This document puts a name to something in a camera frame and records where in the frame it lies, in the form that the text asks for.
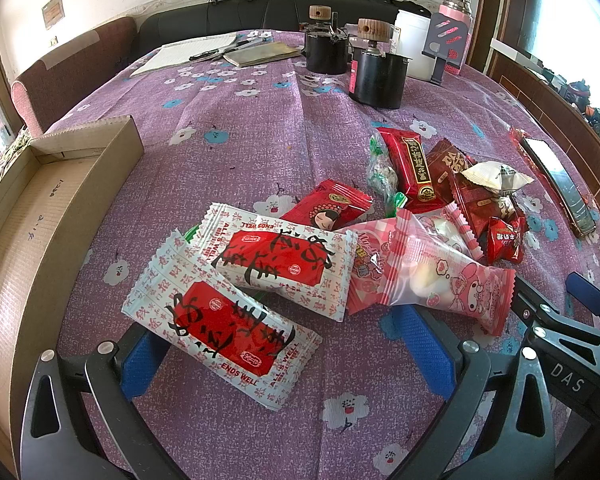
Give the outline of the dark red snack bag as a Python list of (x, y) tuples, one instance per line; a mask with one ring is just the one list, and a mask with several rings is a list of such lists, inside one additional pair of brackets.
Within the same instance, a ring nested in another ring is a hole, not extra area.
[(515, 192), (499, 196), (469, 182), (460, 174), (478, 162), (448, 139), (434, 146), (427, 154), (427, 162), (436, 190), (447, 203), (455, 202), (460, 206), (476, 237), (486, 230), (491, 217), (510, 221), (516, 214), (524, 216), (515, 202)]

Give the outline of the pink cartoon snack bag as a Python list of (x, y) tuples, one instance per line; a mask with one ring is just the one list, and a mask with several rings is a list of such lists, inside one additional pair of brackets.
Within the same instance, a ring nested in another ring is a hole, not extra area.
[(416, 304), (474, 318), (501, 335), (513, 299), (516, 273), (486, 266), (435, 240), (411, 211), (355, 224), (358, 234), (347, 312), (374, 304)]

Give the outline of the green clear candy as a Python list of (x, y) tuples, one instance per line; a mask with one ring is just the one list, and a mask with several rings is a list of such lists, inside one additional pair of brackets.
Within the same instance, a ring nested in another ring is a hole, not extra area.
[(367, 182), (381, 198), (387, 217), (394, 217), (399, 209), (406, 206), (407, 197), (399, 190), (398, 174), (393, 168), (387, 145), (379, 132), (370, 136)]

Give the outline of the red gold snack bar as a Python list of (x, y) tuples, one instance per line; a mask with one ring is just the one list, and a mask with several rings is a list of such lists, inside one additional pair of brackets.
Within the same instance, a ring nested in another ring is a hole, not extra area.
[(424, 214), (444, 206), (434, 189), (420, 135), (412, 130), (380, 127), (382, 140), (398, 175), (398, 190), (406, 196), (405, 208)]

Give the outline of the white red snack packet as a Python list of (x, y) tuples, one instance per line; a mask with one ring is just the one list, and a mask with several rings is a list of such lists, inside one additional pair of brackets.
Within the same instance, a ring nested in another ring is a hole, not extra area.
[(279, 411), (322, 337), (242, 292), (174, 230), (121, 312), (270, 411)]
[(213, 203), (189, 244), (232, 284), (275, 292), (341, 322), (358, 234), (261, 216)]

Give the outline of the red cartoon face candy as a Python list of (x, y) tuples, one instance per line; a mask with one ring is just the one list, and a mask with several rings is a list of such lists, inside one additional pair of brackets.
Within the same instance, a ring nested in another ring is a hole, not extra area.
[(335, 231), (366, 214), (372, 205), (372, 196), (327, 179), (283, 214), (282, 219), (324, 231)]

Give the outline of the white wrapped snack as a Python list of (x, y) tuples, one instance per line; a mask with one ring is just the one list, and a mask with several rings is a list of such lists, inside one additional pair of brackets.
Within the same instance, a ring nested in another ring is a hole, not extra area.
[(534, 181), (528, 174), (494, 160), (478, 162), (460, 174), (469, 182), (499, 196), (512, 194)]

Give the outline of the cardboard box tray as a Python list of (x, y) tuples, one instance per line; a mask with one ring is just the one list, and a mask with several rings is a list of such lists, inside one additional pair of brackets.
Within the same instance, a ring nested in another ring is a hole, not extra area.
[(32, 141), (0, 182), (0, 462), (12, 474), (35, 363), (143, 152), (132, 117), (103, 119)]

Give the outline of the black pot wooden knob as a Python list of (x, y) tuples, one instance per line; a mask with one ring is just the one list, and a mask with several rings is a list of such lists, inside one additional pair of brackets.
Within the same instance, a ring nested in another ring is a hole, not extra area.
[(306, 69), (323, 75), (342, 75), (347, 70), (349, 39), (338, 25), (338, 13), (330, 6), (309, 6), (309, 21), (303, 25)]
[(401, 106), (408, 58), (385, 52), (380, 44), (388, 44), (392, 25), (372, 18), (358, 20), (358, 38), (366, 40), (366, 48), (355, 48), (351, 62), (349, 96), (356, 102), (396, 110)]

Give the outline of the white plastic container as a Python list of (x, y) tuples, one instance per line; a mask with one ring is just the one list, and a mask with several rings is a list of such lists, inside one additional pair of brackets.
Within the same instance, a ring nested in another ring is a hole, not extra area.
[(394, 21), (394, 53), (408, 59), (407, 76), (428, 81), (434, 72), (434, 59), (423, 55), (430, 18), (400, 10)]

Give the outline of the pink thermos bottle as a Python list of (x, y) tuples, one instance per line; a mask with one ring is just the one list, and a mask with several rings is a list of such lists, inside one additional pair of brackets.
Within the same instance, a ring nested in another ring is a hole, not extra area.
[(471, 42), (472, 26), (474, 26), (474, 18), (471, 12), (471, 0), (443, 0), (439, 6), (439, 13), (444, 14), (451, 20), (463, 22), (467, 26), (467, 35), (465, 40), (465, 47), (462, 56), (460, 57), (460, 66), (445, 66), (445, 70), (453, 75), (458, 76), (460, 69), (463, 67), (469, 45)]

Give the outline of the rear black pot wooden knob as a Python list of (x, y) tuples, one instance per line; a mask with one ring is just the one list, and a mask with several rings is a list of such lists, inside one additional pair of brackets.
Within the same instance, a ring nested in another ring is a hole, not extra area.
[(330, 6), (309, 6), (309, 21), (303, 25), (306, 69), (323, 75), (342, 75), (347, 70), (349, 39), (338, 25), (338, 13)]

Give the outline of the purple floral tablecloth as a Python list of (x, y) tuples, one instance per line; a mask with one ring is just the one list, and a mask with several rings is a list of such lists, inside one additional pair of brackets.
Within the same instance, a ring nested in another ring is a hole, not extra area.
[(389, 114), (302, 62), (135, 63), (53, 122), (131, 117), (144, 146), (72, 293), (24, 418), (27, 479), (544, 478), (538, 437), (493, 426), (486, 394), (445, 402), (417, 362), (405, 308), (351, 314), (384, 206), (322, 229), (317, 182), (366, 187), (373, 126), (431, 119), (475, 156), (521, 157), (527, 114), (476, 72), (412, 82)]

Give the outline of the grey notebook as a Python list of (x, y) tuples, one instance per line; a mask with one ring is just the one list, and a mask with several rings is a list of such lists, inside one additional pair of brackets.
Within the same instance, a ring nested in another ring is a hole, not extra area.
[(224, 60), (236, 67), (256, 66), (263, 63), (286, 60), (300, 55), (302, 47), (289, 47), (283, 42), (265, 42), (223, 55)]

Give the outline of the white paper sheet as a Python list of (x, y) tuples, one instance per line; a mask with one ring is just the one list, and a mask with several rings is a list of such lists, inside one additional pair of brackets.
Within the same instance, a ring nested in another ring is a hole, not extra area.
[(152, 72), (153, 70), (160, 70), (163, 67), (188, 63), (192, 56), (196, 58), (206, 52), (231, 46), (234, 44), (236, 37), (236, 32), (228, 32), (227, 34), (198, 37), (172, 42), (172, 44), (164, 44), (155, 50), (155, 52), (152, 52), (149, 58), (143, 60), (143, 64), (137, 66), (131, 77)]

